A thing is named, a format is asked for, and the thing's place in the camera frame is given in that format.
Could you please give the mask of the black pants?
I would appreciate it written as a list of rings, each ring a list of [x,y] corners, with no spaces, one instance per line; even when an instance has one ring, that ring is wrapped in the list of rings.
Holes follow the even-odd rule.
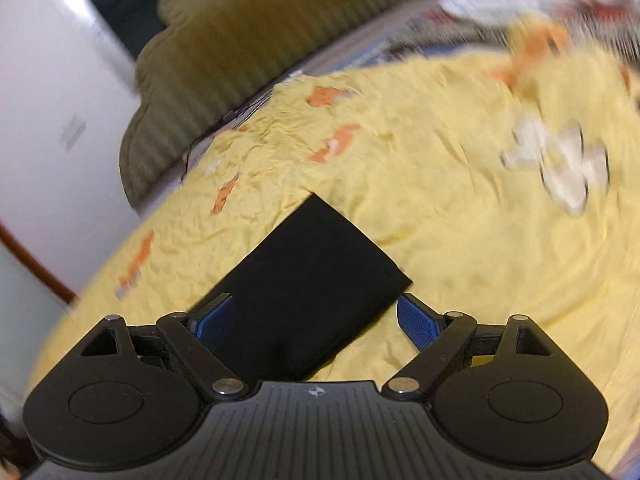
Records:
[[[369,237],[311,194],[207,294],[233,298],[229,333],[212,353],[249,384],[301,382],[410,284]]]

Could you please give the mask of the yellow carrot print bedsheet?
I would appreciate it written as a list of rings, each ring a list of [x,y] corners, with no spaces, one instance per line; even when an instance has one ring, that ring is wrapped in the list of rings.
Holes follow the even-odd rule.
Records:
[[[316,194],[430,306],[540,324],[605,396],[612,471],[639,433],[639,75],[596,44],[522,61],[544,32],[279,84],[104,264],[32,379],[106,314],[190,308]]]

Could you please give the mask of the brown wooden door frame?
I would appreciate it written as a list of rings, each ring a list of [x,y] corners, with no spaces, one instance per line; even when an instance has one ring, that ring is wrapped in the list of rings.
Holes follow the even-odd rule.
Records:
[[[75,293],[46,269],[6,228],[0,223],[1,244],[21,263],[41,284],[50,289],[64,304],[71,304]]]

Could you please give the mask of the frosted floral wardrobe door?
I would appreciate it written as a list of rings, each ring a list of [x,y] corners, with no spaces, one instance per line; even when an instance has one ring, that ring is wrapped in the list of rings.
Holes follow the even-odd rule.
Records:
[[[4,247],[0,264],[1,414],[12,418],[40,347],[67,307]]]

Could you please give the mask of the olive padded headboard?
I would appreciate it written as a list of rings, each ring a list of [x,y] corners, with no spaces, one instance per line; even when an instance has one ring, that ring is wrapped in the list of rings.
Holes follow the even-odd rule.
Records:
[[[137,208],[201,136],[329,44],[408,0],[158,0],[119,173]]]

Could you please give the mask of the grey patterned pillow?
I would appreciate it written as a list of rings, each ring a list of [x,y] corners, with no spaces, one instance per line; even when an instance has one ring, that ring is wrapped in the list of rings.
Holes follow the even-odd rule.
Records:
[[[415,54],[448,55],[465,48],[506,50],[506,28],[459,21],[435,8],[405,21],[379,18],[300,63],[276,83],[395,63]]]

